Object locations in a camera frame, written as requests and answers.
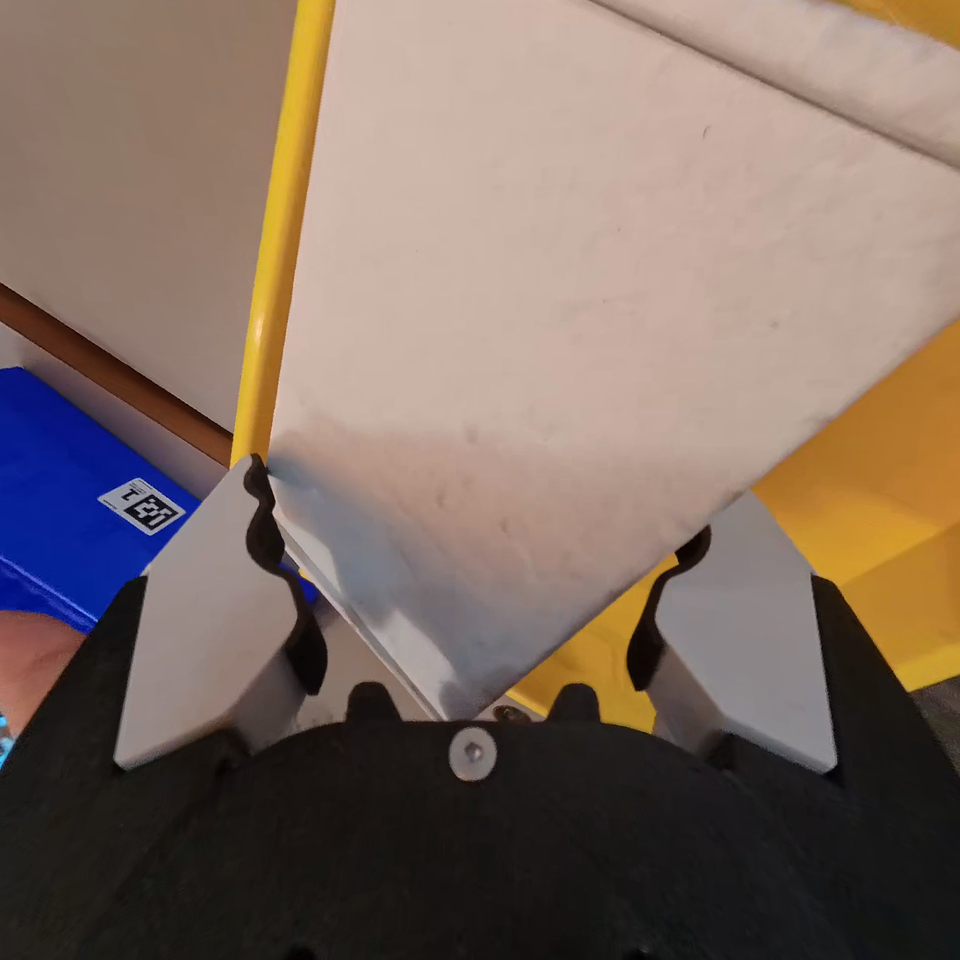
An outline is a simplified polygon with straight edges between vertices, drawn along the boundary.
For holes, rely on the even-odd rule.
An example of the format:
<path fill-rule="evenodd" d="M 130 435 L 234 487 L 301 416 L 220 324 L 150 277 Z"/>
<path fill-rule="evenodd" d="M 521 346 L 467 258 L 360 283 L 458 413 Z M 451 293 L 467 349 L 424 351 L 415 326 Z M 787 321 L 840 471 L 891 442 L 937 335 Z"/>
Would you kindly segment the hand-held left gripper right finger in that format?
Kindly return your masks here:
<path fill-rule="evenodd" d="M 734 736 L 825 774 L 837 764 L 813 568 L 753 493 L 676 551 L 626 655 L 653 735 L 705 758 Z"/>

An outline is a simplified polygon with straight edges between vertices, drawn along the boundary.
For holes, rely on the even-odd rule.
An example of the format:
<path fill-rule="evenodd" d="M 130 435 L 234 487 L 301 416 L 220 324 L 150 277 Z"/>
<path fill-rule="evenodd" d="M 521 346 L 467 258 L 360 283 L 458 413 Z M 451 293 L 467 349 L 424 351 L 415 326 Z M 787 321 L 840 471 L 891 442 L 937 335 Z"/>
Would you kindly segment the person's left hand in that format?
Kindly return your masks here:
<path fill-rule="evenodd" d="M 46 614 L 1 612 L 1 713 L 19 737 L 86 636 Z"/>

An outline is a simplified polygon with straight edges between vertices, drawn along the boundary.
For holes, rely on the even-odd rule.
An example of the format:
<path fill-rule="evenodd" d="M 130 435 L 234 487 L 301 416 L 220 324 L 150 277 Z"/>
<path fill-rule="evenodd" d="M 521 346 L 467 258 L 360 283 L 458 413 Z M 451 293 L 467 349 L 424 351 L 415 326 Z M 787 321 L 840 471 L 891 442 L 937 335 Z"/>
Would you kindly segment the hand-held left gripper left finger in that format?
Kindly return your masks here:
<path fill-rule="evenodd" d="M 329 652 L 283 565 L 275 504 L 266 465 L 248 455 L 149 565 L 114 748 L 122 769 L 214 734 L 255 755 L 299 731 Z"/>

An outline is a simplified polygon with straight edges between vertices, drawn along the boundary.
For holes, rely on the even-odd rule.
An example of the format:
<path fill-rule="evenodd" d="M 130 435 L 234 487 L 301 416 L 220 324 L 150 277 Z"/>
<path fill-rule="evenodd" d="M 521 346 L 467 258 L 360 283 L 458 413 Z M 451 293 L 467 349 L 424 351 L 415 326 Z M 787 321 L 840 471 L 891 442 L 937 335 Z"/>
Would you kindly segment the blue bin with white sticker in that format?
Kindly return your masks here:
<path fill-rule="evenodd" d="M 2 611 L 89 633 L 199 503 L 30 371 L 2 369 Z"/>

